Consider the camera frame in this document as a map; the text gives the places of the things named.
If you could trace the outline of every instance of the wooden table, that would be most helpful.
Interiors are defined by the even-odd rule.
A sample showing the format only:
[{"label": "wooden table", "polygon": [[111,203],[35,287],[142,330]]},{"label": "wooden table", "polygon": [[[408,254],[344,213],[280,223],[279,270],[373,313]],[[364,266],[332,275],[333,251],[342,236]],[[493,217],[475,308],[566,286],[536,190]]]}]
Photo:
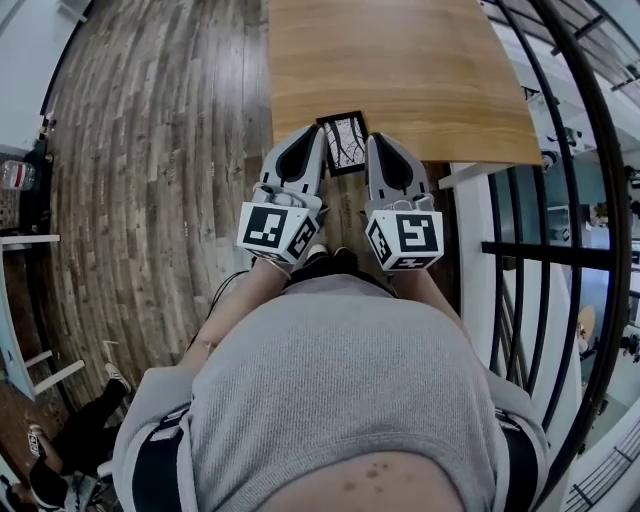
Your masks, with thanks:
[{"label": "wooden table", "polygon": [[533,123],[476,0],[270,0],[274,138],[364,112],[423,161],[539,164]]}]

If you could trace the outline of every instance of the small framed picture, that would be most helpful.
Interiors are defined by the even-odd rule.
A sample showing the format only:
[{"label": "small framed picture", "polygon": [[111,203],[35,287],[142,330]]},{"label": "small framed picture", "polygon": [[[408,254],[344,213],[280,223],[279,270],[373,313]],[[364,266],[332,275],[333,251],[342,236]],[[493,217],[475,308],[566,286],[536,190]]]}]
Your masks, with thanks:
[{"label": "small framed picture", "polygon": [[367,126],[361,111],[321,117],[316,122],[327,134],[327,162],[332,177],[364,171]]}]

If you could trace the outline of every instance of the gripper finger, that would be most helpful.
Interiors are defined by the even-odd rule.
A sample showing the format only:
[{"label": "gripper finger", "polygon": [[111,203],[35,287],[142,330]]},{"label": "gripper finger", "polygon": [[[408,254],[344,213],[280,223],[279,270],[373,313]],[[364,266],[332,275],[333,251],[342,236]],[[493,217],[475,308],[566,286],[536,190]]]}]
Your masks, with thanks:
[{"label": "gripper finger", "polygon": [[366,153],[369,199],[393,202],[429,191],[422,163],[397,140],[383,133],[367,139]]},{"label": "gripper finger", "polygon": [[260,181],[318,195],[326,146],[324,129],[318,124],[293,132],[269,151],[262,165]]}]

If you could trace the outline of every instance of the person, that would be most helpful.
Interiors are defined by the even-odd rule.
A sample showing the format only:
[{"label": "person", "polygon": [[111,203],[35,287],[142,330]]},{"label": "person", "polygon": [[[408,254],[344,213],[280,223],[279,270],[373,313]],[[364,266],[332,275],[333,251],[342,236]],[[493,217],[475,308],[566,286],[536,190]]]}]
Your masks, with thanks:
[{"label": "person", "polygon": [[118,368],[107,363],[109,381],[94,401],[72,414],[62,431],[50,440],[38,425],[42,454],[29,472],[29,485],[14,484],[11,499],[42,510],[82,512],[90,503],[98,480],[97,468],[109,460],[120,426],[104,428],[109,417],[131,392],[131,385]]},{"label": "person", "polygon": [[114,451],[123,509],[504,510],[504,421],[530,437],[536,471],[511,473],[539,495],[529,396],[484,369],[429,273],[390,290],[346,248],[309,255],[290,280],[257,260],[181,362],[147,370]]}]

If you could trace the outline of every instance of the wooden floor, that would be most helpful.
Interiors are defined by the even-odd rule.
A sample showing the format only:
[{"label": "wooden floor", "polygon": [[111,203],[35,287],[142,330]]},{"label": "wooden floor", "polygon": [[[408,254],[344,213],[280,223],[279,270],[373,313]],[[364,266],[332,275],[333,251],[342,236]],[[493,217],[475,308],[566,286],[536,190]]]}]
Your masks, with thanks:
[{"label": "wooden floor", "polygon": [[[267,30],[265,0],[96,0],[74,39],[48,108],[61,242],[40,269],[51,344],[87,364],[65,381],[74,405],[100,393],[108,360],[136,385],[178,361],[218,285],[248,268],[234,245],[272,146]],[[325,180],[323,195],[329,245],[375,269],[364,174]],[[457,306],[451,196],[436,206],[448,256],[433,273]]]}]

